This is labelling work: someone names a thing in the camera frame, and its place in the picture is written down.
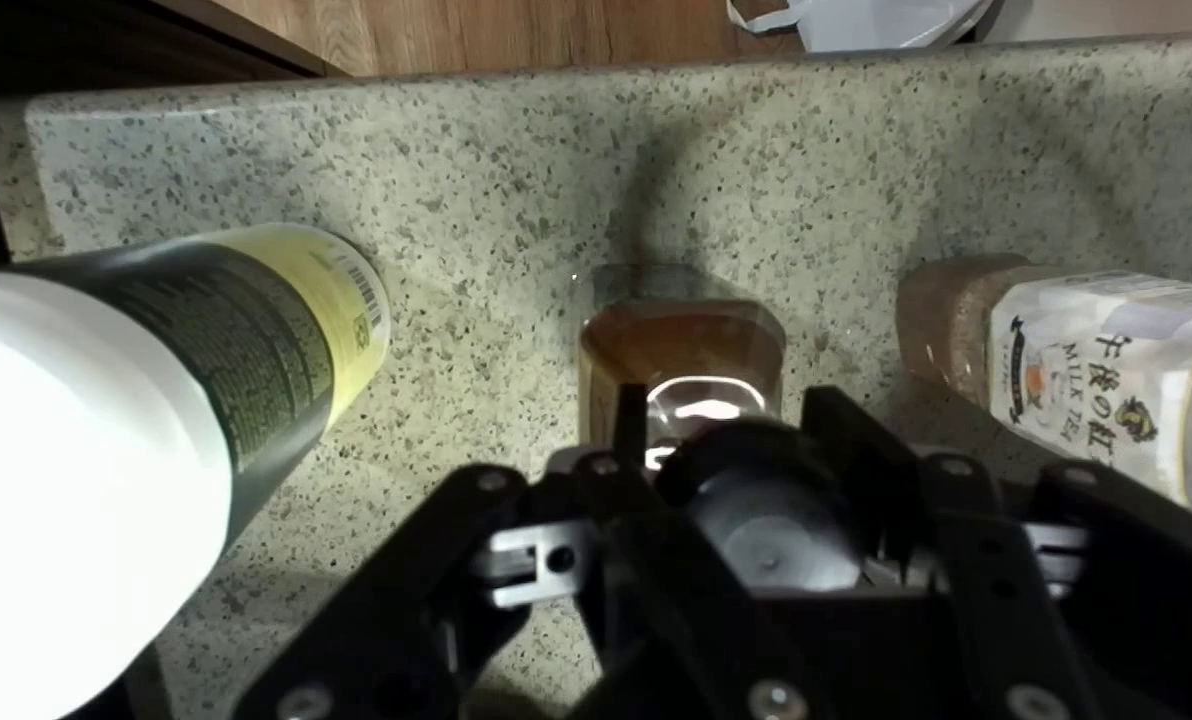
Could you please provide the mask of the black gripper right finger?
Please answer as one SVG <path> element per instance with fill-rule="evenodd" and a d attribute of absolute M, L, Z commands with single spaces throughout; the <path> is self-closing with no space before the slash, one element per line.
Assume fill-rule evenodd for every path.
<path fill-rule="evenodd" d="M 964 701 L 984 720 L 1105 720 L 1026 530 L 974 461 L 916 454 L 839 386 L 802 390 L 800 431 L 888 560 L 937 562 L 929 585 L 951 613 Z"/>

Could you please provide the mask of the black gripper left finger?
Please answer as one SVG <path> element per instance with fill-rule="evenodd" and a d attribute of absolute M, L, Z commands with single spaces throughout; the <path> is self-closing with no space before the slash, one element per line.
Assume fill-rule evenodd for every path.
<path fill-rule="evenodd" d="M 485 665 L 534 604 L 578 598 L 599 529 L 649 503 L 643 474 L 615 461 L 541 479 L 454 468 L 245 689 L 231 720 L 465 720 Z"/>

